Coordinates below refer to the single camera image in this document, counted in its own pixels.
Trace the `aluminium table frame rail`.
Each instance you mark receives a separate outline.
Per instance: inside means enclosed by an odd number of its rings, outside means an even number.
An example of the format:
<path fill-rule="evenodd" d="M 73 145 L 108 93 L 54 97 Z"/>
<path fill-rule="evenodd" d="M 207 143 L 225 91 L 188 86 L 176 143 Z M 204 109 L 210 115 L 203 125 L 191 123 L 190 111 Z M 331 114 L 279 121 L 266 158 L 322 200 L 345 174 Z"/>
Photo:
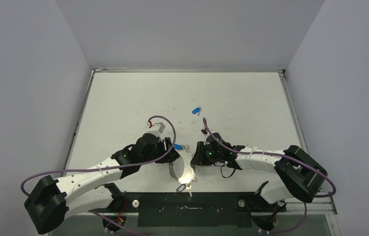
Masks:
<path fill-rule="evenodd" d="M 278 75 L 281 81 L 281 85 L 286 97 L 286 101 L 289 107 L 289 111 L 295 125 L 295 130 L 297 133 L 298 140 L 300 142 L 300 147 L 303 148 L 306 152 L 308 152 L 307 145 L 303 136 L 303 132 L 301 126 L 299 124 L 298 116 L 294 109 L 294 105 L 290 96 L 290 91 L 287 85 L 285 70 L 278 70 Z M 329 215 L 329 214 L 337 214 L 337 210 L 332 197 L 327 198 L 315 198 L 312 203 L 307 204 L 308 213 L 316 213 L 319 215 Z"/>

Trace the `loose blue key tag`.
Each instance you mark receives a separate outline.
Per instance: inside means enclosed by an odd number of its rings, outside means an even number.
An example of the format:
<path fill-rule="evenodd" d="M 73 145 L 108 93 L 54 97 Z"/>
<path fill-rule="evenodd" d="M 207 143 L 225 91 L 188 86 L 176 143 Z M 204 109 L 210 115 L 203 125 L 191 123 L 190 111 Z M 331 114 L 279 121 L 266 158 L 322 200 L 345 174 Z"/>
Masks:
<path fill-rule="evenodd" d="M 201 111 L 202 111 L 202 107 L 198 106 L 198 107 L 196 107 L 195 109 L 192 110 L 192 114 L 200 116 Z"/>

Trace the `blue key tag on plate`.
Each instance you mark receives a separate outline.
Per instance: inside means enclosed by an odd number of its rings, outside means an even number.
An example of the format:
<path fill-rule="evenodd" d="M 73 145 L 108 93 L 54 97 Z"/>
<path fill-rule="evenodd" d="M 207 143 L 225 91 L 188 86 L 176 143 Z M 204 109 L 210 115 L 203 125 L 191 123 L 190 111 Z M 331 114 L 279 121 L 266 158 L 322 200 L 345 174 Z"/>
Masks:
<path fill-rule="evenodd" d="M 173 147 L 176 150 L 183 150 L 184 149 L 184 146 L 183 145 L 179 145 L 179 144 L 174 144 Z"/>

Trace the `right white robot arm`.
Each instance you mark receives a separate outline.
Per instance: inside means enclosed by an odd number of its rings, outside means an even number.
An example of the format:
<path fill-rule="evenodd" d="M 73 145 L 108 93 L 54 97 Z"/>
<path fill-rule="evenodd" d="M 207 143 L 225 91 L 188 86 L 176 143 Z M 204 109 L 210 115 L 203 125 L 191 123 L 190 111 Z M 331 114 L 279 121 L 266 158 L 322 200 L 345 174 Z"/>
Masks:
<path fill-rule="evenodd" d="M 299 146 L 269 151 L 225 142 L 219 133 L 198 142 L 191 165 L 210 166 L 221 163 L 233 170 L 257 170 L 276 174 L 279 180 L 268 181 L 254 197 L 255 207 L 268 210 L 274 203 L 296 198 L 311 203 L 317 197 L 327 171 Z"/>

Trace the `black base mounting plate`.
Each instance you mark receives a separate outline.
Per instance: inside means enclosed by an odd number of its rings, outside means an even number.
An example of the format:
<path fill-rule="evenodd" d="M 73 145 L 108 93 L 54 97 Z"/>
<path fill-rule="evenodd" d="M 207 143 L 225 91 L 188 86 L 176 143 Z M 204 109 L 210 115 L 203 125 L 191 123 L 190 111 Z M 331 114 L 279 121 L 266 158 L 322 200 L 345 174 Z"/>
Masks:
<path fill-rule="evenodd" d="M 252 227 L 271 225 L 286 203 L 269 204 L 254 192 L 125 193 L 99 213 L 138 216 L 139 227 Z"/>

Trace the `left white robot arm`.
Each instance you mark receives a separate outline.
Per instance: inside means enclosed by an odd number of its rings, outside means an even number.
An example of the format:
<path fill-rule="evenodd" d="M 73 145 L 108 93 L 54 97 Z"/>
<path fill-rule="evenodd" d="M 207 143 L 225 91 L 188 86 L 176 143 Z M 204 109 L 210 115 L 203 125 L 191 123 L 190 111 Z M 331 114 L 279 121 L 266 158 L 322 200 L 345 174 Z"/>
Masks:
<path fill-rule="evenodd" d="M 78 213 L 97 208 L 118 211 L 123 199 L 111 192 L 113 182 L 138 172 L 143 165 L 176 161 L 180 154 L 174 145 L 169 137 L 161 139 L 160 132 L 151 131 L 91 168 L 66 170 L 69 175 L 58 178 L 51 176 L 52 171 L 39 173 L 24 207 L 40 235 Z"/>

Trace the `black key tag with key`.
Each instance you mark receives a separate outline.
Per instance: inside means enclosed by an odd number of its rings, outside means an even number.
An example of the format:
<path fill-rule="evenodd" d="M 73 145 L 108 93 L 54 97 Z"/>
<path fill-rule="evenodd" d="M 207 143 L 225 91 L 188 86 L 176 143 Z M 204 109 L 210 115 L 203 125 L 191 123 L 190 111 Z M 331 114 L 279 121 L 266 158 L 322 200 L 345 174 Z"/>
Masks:
<path fill-rule="evenodd" d="M 192 186 L 190 183 L 187 184 L 181 184 L 177 189 L 176 189 L 176 194 L 181 194 L 183 192 L 187 192 L 189 197 L 192 198 L 193 194 L 192 194 Z"/>

